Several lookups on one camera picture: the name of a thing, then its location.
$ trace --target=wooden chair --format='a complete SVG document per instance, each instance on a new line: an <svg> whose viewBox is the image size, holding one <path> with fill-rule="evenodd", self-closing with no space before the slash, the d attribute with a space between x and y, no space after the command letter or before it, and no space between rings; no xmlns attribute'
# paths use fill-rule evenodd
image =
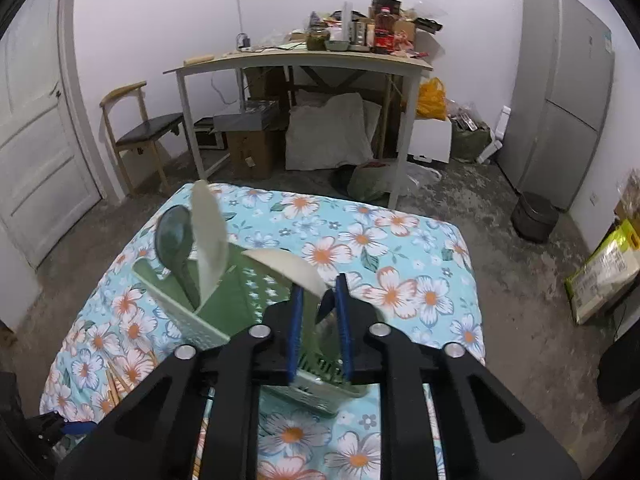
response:
<svg viewBox="0 0 640 480"><path fill-rule="evenodd" d="M182 114L168 114L149 119L149 116L146 113L145 100L142 95L143 86L146 86L146 81L141 81L132 85L116 88L115 90L112 90L107 95L105 95L102 101L100 101L100 108L102 108L102 116L104 117L104 124L107 127L107 133L109 134L111 147L113 148L113 152L116 156L118 167L120 168L122 176L124 177L124 180L127 183L127 187L129 188L129 193L132 196L135 196L135 190L133 188L133 184L131 183L129 175L127 174L127 169L124 166L124 163L120 156L120 152L132 150L133 148L135 148L138 150L139 154L142 154L144 148L149 148L154 158L156 169L158 170L160 179L162 180L162 187L167 193L170 193L169 183L167 182L166 175L164 174L164 170L162 169L162 162L160 161L158 149L156 148L156 140L160 139L160 137L162 137L164 134L171 131L174 132L175 135L179 135L179 123L182 123L182 127L184 128L184 117ZM124 136L120 137L118 140L115 140L115 137L113 136L113 129L111 128L111 123L109 121L109 112L107 108L111 108L111 104L114 104L119 99L134 92L138 96L138 105L140 106L142 123L133 128L130 132L126 133ZM184 128L184 131L185 137L187 137L186 128ZM187 146L189 148L189 151L191 151L189 137L187 137Z"/></svg>

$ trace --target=metal bolt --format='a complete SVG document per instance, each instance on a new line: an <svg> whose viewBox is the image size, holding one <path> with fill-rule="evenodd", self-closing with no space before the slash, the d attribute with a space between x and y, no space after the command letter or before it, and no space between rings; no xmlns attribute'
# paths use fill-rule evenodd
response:
<svg viewBox="0 0 640 480"><path fill-rule="evenodd" d="M391 327L386 323L374 323L369 327L369 332L378 337L391 334Z"/></svg>
<svg viewBox="0 0 640 480"><path fill-rule="evenodd" d="M271 328L266 325L253 325L249 329L249 335L258 339L267 337L271 333Z"/></svg>
<svg viewBox="0 0 640 480"><path fill-rule="evenodd" d="M182 359L183 361L188 361L194 355L196 355L196 349L191 345L181 345L175 349L174 355L178 359Z"/></svg>
<svg viewBox="0 0 640 480"><path fill-rule="evenodd" d="M465 347L460 343L448 343L444 347L444 353L453 358L462 357L465 354Z"/></svg>

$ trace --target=floral tablecloth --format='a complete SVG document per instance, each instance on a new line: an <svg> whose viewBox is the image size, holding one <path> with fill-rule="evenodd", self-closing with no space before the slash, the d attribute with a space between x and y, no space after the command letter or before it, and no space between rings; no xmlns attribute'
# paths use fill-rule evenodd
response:
<svg viewBox="0 0 640 480"><path fill-rule="evenodd" d="M458 229L437 221L321 196L211 184L230 241L247 248L286 248L328 283L347 273L351 293L378 307L415 341L462 343L484 360L481 315L466 244ZM182 343L131 273L155 258L156 221L169 207L190 206L191 184L178 190L124 247L78 314L51 365L40 412L100 421ZM380 471L379 389L321 418L263 393L258 475L265 480L376 479ZM438 472L442 452L428 388Z"/></svg>

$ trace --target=black chair seat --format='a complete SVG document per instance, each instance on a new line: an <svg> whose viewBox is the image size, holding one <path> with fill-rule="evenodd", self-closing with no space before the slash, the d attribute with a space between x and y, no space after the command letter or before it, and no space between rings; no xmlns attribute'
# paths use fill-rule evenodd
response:
<svg viewBox="0 0 640 480"><path fill-rule="evenodd" d="M120 137L116 146L126 146L134 142L145 142L146 140L158 139L169 130L177 128L178 123L182 122L182 114L168 114L160 117L154 117L145 121L131 130L129 133Z"/></svg>

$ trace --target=wooden table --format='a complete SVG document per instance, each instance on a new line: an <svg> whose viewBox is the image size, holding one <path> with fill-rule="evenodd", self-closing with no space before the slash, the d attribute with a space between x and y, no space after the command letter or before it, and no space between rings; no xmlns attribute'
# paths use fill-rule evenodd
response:
<svg viewBox="0 0 640 480"><path fill-rule="evenodd" d="M184 113L184 124L192 146L197 146L197 142L193 128L189 96L184 79L193 74L216 72L218 70L236 70L240 82L239 87L243 88L240 70L264 66L349 68L352 70L380 72L404 77L403 91L406 92L407 113L399 132L400 149L398 152L398 168L388 205L390 209L395 209L398 203L402 176L406 174L406 156L411 140L411 132L414 127L415 107L420 89L420 78L424 71L431 71L433 67L420 59L384 56L368 52L329 52L324 50L308 51L306 48L294 48L292 50L274 48L261 52L233 52L212 60L188 64L187 66L168 70L164 73L175 72L178 81L178 90L180 91L180 100ZM196 149L193 150L193 159L198 170L198 176L202 179L206 179L214 173L227 158L228 155L217 161L217 163L210 168L205 169L200 153Z"/></svg>

